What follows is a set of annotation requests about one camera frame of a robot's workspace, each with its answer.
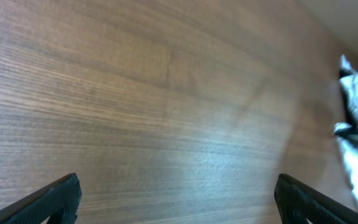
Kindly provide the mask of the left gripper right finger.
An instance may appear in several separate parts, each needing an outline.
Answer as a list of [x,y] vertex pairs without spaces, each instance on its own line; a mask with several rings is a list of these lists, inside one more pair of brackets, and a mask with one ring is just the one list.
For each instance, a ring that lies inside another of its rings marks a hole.
[[358,213],[288,174],[278,176],[274,198],[283,224],[358,224]]

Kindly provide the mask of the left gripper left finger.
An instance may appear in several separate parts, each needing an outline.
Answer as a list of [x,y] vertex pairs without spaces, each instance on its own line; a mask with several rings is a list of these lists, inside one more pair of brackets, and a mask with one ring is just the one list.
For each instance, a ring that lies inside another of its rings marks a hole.
[[75,173],[46,185],[0,210],[0,224],[74,224],[82,191]]

